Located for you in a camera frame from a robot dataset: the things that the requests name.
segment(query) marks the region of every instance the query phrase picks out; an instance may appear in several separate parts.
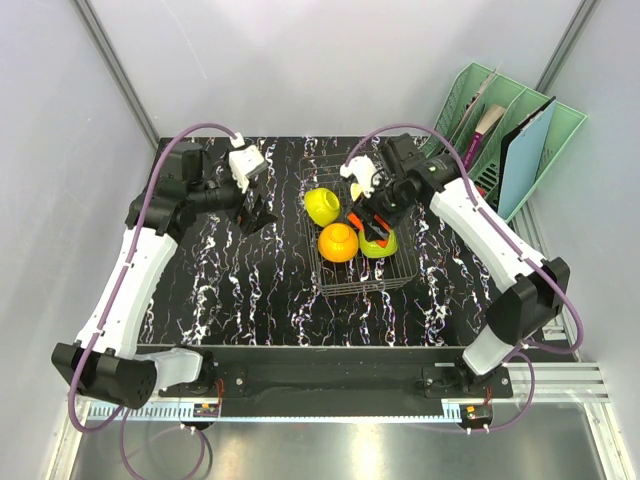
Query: wire basket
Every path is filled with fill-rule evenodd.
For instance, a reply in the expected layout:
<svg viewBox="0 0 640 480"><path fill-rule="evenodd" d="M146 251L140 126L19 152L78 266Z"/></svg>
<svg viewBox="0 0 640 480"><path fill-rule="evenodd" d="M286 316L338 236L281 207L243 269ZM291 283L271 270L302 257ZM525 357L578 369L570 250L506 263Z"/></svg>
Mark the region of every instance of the wire basket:
<svg viewBox="0 0 640 480"><path fill-rule="evenodd" d="M340 165L346 158L347 155L328 155L300 162L302 224L309 249L312 281L326 297L400 288L418 273L418 261L412 241L414 235L411 234L411 215L407 215L395 229L398 251L390 257L369 259L358 251L349 262L333 263L322 258L318 252L318 237L322 228L304 210L304 194L314 188L328 188L340 199L341 212L336 221L348 223L346 213L350 211L353 202L348 183L340 177ZM381 165L379 160L374 162L378 167Z"/></svg>

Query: black tabletop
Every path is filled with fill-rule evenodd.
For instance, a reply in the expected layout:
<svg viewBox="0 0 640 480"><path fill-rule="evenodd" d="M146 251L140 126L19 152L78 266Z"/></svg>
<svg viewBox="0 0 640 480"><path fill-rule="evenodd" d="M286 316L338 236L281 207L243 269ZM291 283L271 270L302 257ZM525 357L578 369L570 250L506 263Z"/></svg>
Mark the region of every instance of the black tabletop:
<svg viewBox="0 0 640 480"><path fill-rule="evenodd" d="M418 275L399 290L324 297L312 283L300 227L298 166L349 152L357 137L253 138L270 164L278 221L243 237L224 215L203 215L165 269L140 343L200 345L468 345L498 294L489 273L440 219L416 223ZM226 139L194 139L213 158ZM423 139L416 137L419 144ZM380 139L366 148L375 149Z"/></svg>

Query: orange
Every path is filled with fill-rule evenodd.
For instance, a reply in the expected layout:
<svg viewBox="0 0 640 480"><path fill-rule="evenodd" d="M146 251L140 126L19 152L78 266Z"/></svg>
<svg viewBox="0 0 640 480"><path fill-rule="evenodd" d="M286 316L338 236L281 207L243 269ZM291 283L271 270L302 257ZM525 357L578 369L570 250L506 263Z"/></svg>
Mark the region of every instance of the orange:
<svg viewBox="0 0 640 480"><path fill-rule="evenodd" d="M318 251L330 262L348 262L358 253L358 236L344 223L332 223L320 233Z"/></svg>

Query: yellow fruit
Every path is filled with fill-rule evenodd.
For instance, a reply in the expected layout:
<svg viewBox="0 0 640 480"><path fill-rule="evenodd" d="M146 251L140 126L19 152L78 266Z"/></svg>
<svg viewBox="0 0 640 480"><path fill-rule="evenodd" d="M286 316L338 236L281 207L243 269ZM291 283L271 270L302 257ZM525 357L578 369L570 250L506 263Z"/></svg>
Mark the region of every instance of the yellow fruit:
<svg viewBox="0 0 640 480"><path fill-rule="evenodd" d="M328 188L316 188L304 196L304 207L315 223L326 227L340 215L340 200Z"/></svg>

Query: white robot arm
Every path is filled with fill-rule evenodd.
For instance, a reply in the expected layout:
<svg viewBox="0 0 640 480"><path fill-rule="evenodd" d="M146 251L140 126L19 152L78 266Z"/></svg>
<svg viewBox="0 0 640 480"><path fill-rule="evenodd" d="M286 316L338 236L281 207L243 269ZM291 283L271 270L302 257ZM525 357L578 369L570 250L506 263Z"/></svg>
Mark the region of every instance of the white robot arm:
<svg viewBox="0 0 640 480"><path fill-rule="evenodd" d="M524 260L540 267L563 292L569 281L569 267L561 258L547 261L527 245L477 191L473 192L472 201L456 162L448 154L427 159L408 135L389 139L381 153L387 166L385 181L379 182L369 195L360 195L348 218L364 230L367 240L384 242L388 230L397 226L416 203L421 203L452 227L480 258L502 295L487 309L487 324L464 350L458 368L469 382L482 379L562 308L558 295ZM349 171L342 170L343 176L360 181L372 165L366 156L354 157ZM496 228L522 253L516 253Z"/></svg>
<svg viewBox="0 0 640 480"><path fill-rule="evenodd" d="M74 375L80 375L79 393L139 408L152 393L172 385L213 386L213 365L204 365L203 356L189 348L136 355L151 296L197 214L225 210L245 234L276 219L260 195L254 195L252 201L247 196L247 190L257 185L254 179L267 168L257 147L246 145L236 134L223 173L215 178L205 178L205 160L206 151L197 144L183 142L172 150L161 168L135 254L128 262L145 192L132 202L120 255L95 311L74 344L59 343L52 354L54 366L70 385ZM99 328L105 312L106 321ZM99 336L92 346L96 333ZM78 373L79 359L87 349L88 360Z"/></svg>

